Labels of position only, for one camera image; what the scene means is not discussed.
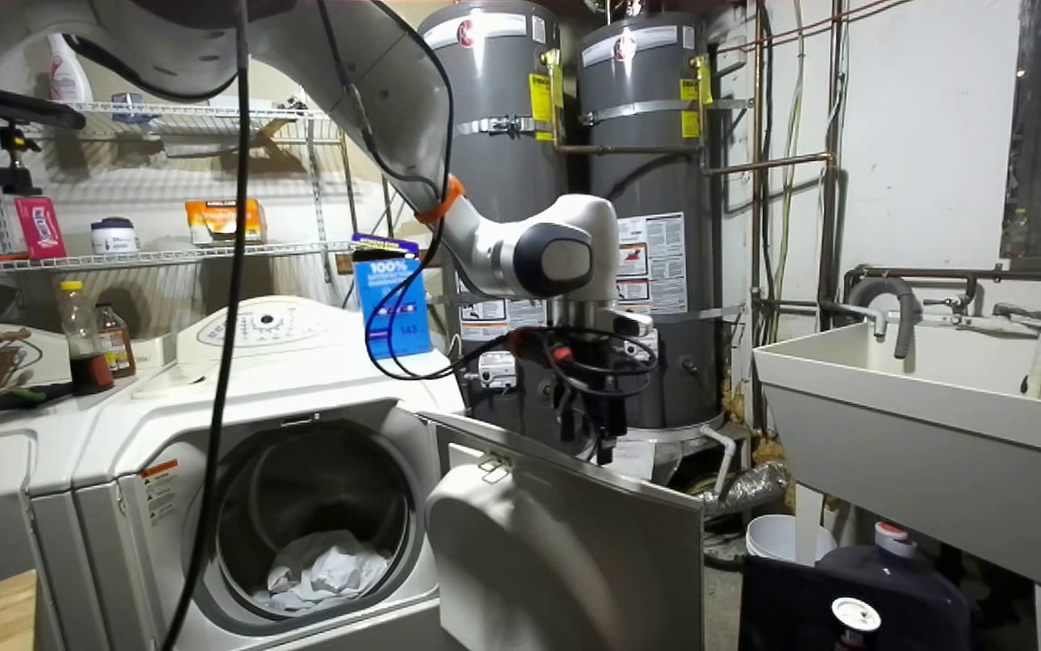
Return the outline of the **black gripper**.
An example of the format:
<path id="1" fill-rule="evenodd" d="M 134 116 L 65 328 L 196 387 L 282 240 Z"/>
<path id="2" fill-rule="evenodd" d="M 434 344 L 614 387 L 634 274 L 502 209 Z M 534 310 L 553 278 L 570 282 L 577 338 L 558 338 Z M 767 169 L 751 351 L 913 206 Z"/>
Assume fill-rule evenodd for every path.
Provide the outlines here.
<path id="1" fill-rule="evenodd" d="M 553 326 L 543 338 L 543 361 L 596 426 L 596 467 L 611 462 L 626 433 L 626 401 L 645 393 L 659 374 L 655 322 L 619 310 L 607 328 Z"/>

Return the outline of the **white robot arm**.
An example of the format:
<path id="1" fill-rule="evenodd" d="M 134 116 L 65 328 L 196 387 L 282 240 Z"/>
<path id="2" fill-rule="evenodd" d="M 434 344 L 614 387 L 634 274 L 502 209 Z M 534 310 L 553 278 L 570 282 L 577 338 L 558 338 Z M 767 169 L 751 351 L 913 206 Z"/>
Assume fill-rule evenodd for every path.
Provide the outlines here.
<path id="1" fill-rule="evenodd" d="M 630 432 L 596 355 L 614 340 L 619 209 L 592 193 L 490 221 L 451 173 L 455 99 L 426 40 L 385 0 L 0 0 L 0 62 L 40 35 L 165 100 L 205 100 L 246 62 L 284 73 L 434 233 L 466 291 L 553 302 L 546 361 L 586 399 L 596 460 Z"/>

